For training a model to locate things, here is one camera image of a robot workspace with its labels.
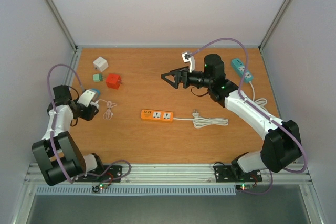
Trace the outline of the white usb charger plug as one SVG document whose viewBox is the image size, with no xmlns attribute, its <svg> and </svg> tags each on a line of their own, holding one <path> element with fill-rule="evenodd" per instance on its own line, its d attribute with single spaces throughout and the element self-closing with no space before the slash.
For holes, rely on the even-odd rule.
<svg viewBox="0 0 336 224">
<path fill-rule="evenodd" d="M 95 106 L 97 109 L 99 109 L 99 104 L 98 103 L 99 103 L 98 101 L 96 101 L 96 102 L 91 101 L 90 105 Z"/>
</svg>

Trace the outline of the blue cube plug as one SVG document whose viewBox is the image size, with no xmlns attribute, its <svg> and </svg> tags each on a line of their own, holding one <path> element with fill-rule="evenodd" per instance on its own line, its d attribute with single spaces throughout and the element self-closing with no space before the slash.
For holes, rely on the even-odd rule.
<svg viewBox="0 0 336 224">
<path fill-rule="evenodd" d="M 95 89 L 95 88 L 90 88 L 89 90 L 95 93 L 94 99 L 98 100 L 99 97 L 100 97 L 100 91 L 98 89 Z"/>
</svg>

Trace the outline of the green usb charger plug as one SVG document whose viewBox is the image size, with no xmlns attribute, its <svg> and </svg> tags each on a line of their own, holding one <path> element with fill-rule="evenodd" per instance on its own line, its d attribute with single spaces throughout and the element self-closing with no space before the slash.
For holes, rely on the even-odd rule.
<svg viewBox="0 0 336 224">
<path fill-rule="evenodd" d="M 104 76 L 102 73 L 96 73 L 92 76 L 94 82 L 102 82 L 105 80 Z"/>
</svg>

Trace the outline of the red cube plug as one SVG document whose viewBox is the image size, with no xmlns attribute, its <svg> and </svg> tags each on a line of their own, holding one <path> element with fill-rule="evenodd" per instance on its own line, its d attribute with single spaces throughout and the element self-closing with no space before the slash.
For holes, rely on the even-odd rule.
<svg viewBox="0 0 336 224">
<path fill-rule="evenodd" d="M 106 85 L 108 88 L 119 89 L 122 83 L 121 76 L 115 73 L 108 74 L 106 78 Z"/>
</svg>

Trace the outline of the white cube adapter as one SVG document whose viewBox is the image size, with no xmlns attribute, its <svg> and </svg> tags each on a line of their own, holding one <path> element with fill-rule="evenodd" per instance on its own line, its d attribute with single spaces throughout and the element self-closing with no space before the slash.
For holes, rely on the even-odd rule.
<svg viewBox="0 0 336 224">
<path fill-rule="evenodd" d="M 108 62 L 102 58 L 98 57 L 95 61 L 93 61 L 93 66 L 96 70 L 100 72 L 104 72 L 108 68 Z"/>
</svg>

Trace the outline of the teal power strip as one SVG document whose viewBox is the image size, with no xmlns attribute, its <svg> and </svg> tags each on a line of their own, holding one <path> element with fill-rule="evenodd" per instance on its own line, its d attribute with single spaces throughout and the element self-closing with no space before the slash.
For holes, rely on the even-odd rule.
<svg viewBox="0 0 336 224">
<path fill-rule="evenodd" d="M 231 66 L 240 77 L 243 76 L 243 73 L 245 71 L 245 65 L 240 59 L 238 58 L 233 59 L 231 61 Z M 246 70 L 245 75 L 244 75 L 244 82 L 249 83 L 249 82 L 252 82 L 253 79 L 254 79 L 254 76 L 250 73 L 249 70 Z"/>
</svg>

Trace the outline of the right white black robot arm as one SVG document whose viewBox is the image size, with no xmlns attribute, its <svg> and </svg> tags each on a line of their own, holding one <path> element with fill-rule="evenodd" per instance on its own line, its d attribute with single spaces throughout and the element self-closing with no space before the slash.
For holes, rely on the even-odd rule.
<svg viewBox="0 0 336 224">
<path fill-rule="evenodd" d="M 194 69 L 195 60 L 188 53 L 183 55 L 183 60 L 190 66 L 164 73 L 161 79 L 176 89 L 180 84 L 183 88 L 207 88 L 213 101 L 237 114 L 264 142 L 260 151 L 247 152 L 232 160 L 235 179 L 243 180 L 255 170 L 268 169 L 277 173 L 298 158 L 306 158 L 298 125 L 273 116 L 245 95 L 238 85 L 226 78 L 225 65 L 219 55 L 205 56 L 203 71 Z"/>
</svg>

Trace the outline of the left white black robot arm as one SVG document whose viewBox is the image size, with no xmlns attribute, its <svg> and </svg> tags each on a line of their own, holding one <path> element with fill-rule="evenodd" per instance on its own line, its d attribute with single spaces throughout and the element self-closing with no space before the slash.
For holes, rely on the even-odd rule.
<svg viewBox="0 0 336 224">
<path fill-rule="evenodd" d="M 99 112 L 97 99 L 100 92 L 87 89 L 74 99 L 70 86 L 59 85 L 53 88 L 54 105 L 47 109 L 49 123 L 41 141 L 32 145 L 32 152 L 39 169 L 49 186 L 67 180 L 64 172 L 70 178 L 86 173 L 94 181 L 105 177 L 106 168 L 96 153 L 82 155 L 70 135 L 72 122 L 79 118 L 91 121 Z"/>
</svg>

